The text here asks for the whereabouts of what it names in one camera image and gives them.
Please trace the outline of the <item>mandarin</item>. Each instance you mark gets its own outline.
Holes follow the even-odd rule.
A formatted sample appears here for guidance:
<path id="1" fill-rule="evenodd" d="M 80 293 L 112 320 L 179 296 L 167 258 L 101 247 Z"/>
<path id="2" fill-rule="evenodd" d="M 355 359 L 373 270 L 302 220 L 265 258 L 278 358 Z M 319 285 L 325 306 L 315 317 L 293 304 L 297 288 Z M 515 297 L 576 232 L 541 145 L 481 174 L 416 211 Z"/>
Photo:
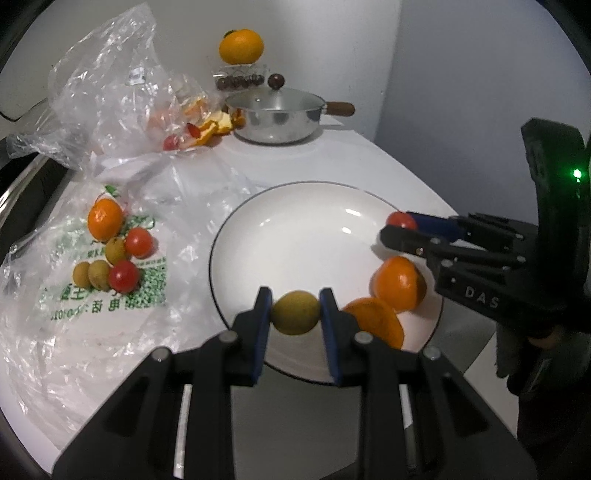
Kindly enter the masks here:
<path id="1" fill-rule="evenodd" d="M 342 310 L 353 315 L 361 330 L 380 338 L 392 348 L 403 347 L 403 326 L 388 303 L 379 298 L 365 297 L 349 302 Z"/>
<path id="2" fill-rule="evenodd" d="M 110 198 L 97 200 L 87 216 L 87 228 L 98 242 L 106 243 L 120 231 L 124 220 L 123 210 Z"/>
<path id="3" fill-rule="evenodd" d="M 427 282 L 417 266 L 404 256 L 386 260 L 372 279 L 372 293 L 397 313 L 417 309 L 427 295 Z"/>

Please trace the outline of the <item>mandarin front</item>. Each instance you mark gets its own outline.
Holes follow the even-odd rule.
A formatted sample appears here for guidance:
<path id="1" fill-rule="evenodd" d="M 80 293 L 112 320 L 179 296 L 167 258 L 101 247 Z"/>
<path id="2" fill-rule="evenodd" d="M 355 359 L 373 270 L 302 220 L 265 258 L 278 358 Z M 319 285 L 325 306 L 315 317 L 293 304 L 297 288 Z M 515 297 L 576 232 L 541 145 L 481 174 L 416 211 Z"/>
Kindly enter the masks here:
<path id="1" fill-rule="evenodd" d="M 365 297 L 349 302 L 342 310 L 353 315 L 361 330 L 380 338 L 392 348 L 403 347 L 403 326 L 388 303 L 379 298 Z"/>

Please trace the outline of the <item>longan front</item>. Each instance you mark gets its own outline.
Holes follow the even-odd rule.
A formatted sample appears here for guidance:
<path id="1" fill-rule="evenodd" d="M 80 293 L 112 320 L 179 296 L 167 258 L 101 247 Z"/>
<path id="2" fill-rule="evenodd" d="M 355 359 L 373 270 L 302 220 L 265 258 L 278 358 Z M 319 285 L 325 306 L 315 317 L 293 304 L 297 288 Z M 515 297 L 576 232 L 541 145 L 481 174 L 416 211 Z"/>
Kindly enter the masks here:
<path id="1" fill-rule="evenodd" d="M 315 328 L 321 317 L 318 298 L 303 290 L 291 291 L 273 305 L 270 319 L 284 335 L 304 335 Z"/>

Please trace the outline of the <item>longan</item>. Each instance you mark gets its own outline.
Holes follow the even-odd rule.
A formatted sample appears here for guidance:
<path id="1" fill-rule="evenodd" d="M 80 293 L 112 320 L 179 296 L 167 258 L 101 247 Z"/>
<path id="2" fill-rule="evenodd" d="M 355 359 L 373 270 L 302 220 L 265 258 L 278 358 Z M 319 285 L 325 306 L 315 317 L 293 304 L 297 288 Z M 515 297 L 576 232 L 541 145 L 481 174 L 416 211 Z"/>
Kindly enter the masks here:
<path id="1" fill-rule="evenodd" d="M 105 260 L 95 260 L 90 264 L 89 279 L 94 289 L 100 291 L 110 289 L 108 281 L 110 269 L 109 263 Z"/>
<path id="2" fill-rule="evenodd" d="M 303 290 L 291 291 L 273 305 L 270 319 L 284 335 L 304 335 L 315 328 L 321 317 L 318 298 Z"/>
<path id="3" fill-rule="evenodd" d="M 90 264 L 86 261 L 79 262 L 73 269 L 73 284 L 82 289 L 90 289 L 92 284 L 89 279 Z"/>
<path id="4" fill-rule="evenodd" d="M 128 260 L 129 255 L 125 249 L 124 239 L 121 237 L 111 238 L 105 246 L 105 258 L 107 262 L 115 266 L 120 261 Z"/>

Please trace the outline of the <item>cherry tomato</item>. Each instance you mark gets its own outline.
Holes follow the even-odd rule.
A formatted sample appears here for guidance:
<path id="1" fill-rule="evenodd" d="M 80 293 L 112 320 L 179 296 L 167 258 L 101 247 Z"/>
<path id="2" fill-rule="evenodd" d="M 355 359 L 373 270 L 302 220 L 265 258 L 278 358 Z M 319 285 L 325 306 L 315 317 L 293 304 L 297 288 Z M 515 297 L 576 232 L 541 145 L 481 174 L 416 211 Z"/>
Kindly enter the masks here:
<path id="1" fill-rule="evenodd" d="M 144 228 L 131 228 L 124 239 L 126 252 L 135 258 L 145 258 L 153 250 L 153 239 L 151 234 Z"/>
<path id="2" fill-rule="evenodd" d="M 418 224 L 415 218 L 407 212 L 394 211 L 386 221 L 389 226 L 400 227 L 409 230 L 417 230 Z"/>
<path id="3" fill-rule="evenodd" d="M 128 294 L 139 283 L 139 269 L 129 260 L 121 260 L 108 274 L 109 286 L 118 293 Z"/>

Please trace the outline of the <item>mandarin top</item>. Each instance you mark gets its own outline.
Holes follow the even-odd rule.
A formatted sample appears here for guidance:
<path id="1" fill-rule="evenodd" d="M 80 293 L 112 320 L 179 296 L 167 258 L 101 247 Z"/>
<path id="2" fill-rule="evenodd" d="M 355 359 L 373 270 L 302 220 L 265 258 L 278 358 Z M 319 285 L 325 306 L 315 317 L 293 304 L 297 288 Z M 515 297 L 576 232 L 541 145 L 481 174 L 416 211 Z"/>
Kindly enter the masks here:
<path id="1" fill-rule="evenodd" d="M 87 228 L 98 242 L 106 243 L 120 231 L 124 220 L 123 210 L 110 198 L 97 200 L 87 216 Z"/>

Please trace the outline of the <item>clear container of dark fruits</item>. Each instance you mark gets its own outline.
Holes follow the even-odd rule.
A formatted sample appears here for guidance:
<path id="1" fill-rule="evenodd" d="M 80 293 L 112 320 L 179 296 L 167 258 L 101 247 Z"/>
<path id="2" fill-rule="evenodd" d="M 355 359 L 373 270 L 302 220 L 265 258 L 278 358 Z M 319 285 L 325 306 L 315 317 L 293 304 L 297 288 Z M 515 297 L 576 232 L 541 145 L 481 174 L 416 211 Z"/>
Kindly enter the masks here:
<path id="1" fill-rule="evenodd" d="M 262 86 L 269 76 L 266 64 L 236 64 L 219 67 L 213 74 L 218 91 L 229 93 Z"/>

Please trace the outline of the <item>white round plate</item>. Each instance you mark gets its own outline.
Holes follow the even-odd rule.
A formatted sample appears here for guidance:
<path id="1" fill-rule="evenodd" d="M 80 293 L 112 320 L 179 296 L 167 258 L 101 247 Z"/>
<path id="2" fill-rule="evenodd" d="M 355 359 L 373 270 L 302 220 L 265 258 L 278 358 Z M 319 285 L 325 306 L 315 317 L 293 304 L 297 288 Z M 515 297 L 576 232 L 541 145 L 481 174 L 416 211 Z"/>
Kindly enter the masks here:
<path id="1" fill-rule="evenodd" d="M 294 290 L 317 295 L 332 288 L 339 307 L 370 296 L 370 281 L 383 262 L 401 253 L 379 242 L 394 206 L 349 185 L 294 182 L 253 195 L 228 216 L 209 256 L 209 285 L 221 320 L 252 309 L 259 287 L 273 300 Z M 403 350 L 417 353 L 433 337 L 443 298 L 423 259 L 404 254 L 427 280 L 426 298 L 399 315 Z M 308 383 L 332 385 L 322 326 L 287 336 L 270 328 L 266 365 Z"/>

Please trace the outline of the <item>flat printed plastic bag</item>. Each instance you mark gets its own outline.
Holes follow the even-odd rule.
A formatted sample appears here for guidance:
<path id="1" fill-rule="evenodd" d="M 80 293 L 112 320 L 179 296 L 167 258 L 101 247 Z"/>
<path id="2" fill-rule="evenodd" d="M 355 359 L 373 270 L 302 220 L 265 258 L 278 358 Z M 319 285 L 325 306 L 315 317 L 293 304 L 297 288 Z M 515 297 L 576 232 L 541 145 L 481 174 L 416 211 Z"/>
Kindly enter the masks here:
<path id="1" fill-rule="evenodd" d="M 1 358 L 22 413 L 63 448 L 153 348 L 222 329 L 215 234 L 254 190 L 211 152 L 99 158 L 1 268 Z"/>

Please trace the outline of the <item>orange peel pieces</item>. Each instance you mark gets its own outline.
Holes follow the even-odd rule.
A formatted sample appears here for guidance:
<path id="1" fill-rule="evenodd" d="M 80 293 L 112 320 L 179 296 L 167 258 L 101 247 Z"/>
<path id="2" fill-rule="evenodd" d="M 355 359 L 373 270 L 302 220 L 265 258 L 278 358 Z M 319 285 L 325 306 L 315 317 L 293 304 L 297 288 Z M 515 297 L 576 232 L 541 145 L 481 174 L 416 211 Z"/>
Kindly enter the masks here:
<path id="1" fill-rule="evenodd" d="M 188 100 L 182 108 L 186 119 L 179 147 L 182 150 L 205 146 L 213 137 L 225 136 L 245 126 L 242 110 L 228 112 L 215 97 L 205 95 Z"/>

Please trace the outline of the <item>large orange on container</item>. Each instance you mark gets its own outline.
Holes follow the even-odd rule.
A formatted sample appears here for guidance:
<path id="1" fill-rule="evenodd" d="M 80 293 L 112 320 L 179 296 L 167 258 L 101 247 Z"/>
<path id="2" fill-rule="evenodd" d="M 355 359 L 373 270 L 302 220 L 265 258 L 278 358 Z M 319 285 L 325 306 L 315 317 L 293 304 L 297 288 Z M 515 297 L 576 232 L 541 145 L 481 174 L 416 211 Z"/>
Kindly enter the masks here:
<path id="1" fill-rule="evenodd" d="M 263 51 L 263 38 L 249 29 L 229 31 L 218 47 L 221 60 L 229 65 L 256 63 L 263 56 Z"/>

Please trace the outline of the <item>induction cooker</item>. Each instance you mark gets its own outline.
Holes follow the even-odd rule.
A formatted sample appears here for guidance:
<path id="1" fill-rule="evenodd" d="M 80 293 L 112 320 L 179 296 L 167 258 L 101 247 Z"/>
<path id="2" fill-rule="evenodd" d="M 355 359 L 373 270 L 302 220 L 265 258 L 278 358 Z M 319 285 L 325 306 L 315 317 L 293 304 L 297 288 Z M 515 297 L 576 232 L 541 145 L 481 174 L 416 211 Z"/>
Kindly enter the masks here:
<path id="1" fill-rule="evenodd" d="M 73 172 L 37 152 L 13 153 L 12 137 L 35 126 L 48 110 L 43 99 L 13 123 L 1 123 L 1 255 L 45 221 Z"/>

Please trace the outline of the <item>crumpled clear plastic bag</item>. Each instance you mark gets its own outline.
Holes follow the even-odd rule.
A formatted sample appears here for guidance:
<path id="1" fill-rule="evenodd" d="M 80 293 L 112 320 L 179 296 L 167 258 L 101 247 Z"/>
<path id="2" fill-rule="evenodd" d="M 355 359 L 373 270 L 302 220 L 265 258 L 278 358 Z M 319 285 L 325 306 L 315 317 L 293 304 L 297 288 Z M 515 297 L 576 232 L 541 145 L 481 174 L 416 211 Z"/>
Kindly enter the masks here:
<path id="1" fill-rule="evenodd" d="M 48 74 L 46 114 L 12 137 L 13 153 L 37 152 L 82 169 L 92 156 L 182 151 L 183 105 L 202 95 L 217 97 L 161 65 L 155 29 L 152 11 L 142 3 L 72 46 Z"/>

